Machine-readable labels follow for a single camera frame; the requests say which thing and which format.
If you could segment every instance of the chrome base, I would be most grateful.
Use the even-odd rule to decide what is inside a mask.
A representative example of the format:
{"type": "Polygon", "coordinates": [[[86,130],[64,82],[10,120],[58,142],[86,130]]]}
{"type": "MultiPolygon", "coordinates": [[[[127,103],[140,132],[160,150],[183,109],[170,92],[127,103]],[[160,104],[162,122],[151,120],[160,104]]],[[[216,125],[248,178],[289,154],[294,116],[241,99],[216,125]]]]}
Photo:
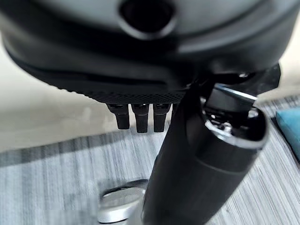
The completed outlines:
{"type": "Polygon", "coordinates": [[[100,197],[98,222],[114,225],[142,224],[141,212],[147,182],[137,180],[106,191],[100,197]]]}

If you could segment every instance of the teal object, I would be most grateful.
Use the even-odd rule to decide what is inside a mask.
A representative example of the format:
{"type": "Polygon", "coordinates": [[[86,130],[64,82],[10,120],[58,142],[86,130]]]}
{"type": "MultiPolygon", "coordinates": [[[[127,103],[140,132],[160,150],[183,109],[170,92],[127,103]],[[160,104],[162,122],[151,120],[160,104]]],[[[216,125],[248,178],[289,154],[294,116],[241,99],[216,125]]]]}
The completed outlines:
{"type": "Polygon", "coordinates": [[[300,160],[300,108],[278,111],[276,120],[300,160]]]}

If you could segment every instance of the hole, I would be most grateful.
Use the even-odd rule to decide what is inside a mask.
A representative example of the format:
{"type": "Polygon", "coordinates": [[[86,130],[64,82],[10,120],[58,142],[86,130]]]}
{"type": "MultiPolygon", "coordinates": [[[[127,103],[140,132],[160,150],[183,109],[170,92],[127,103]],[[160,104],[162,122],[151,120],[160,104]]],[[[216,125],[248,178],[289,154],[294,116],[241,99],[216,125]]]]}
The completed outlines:
{"type": "Polygon", "coordinates": [[[173,7],[163,0],[129,0],[120,7],[120,14],[128,25],[145,33],[164,29],[173,13],[173,7]]]}

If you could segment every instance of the gray carpet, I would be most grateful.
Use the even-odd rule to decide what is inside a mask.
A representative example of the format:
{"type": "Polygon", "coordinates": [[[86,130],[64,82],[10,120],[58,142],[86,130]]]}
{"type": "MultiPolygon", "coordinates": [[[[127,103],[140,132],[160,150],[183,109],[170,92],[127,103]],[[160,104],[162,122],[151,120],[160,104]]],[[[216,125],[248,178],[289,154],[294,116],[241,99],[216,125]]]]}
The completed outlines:
{"type": "MultiPolygon", "coordinates": [[[[290,97],[260,108],[272,117],[296,105],[290,97]]],[[[132,128],[1,153],[0,225],[96,225],[98,193],[148,178],[164,136],[132,128]]],[[[300,172],[290,151],[271,125],[255,166],[209,224],[300,224],[300,172]]]]}

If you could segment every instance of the black cylinder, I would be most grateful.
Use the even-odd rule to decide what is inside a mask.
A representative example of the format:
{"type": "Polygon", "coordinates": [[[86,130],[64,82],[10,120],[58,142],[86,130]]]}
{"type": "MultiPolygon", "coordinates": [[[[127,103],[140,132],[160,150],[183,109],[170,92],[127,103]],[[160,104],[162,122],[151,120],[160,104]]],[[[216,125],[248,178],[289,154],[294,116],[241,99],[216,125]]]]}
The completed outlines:
{"type": "Polygon", "coordinates": [[[155,161],[143,207],[146,225],[206,223],[243,180],[265,144],[266,119],[247,118],[249,130],[217,137],[197,97],[181,102],[155,161]]]}

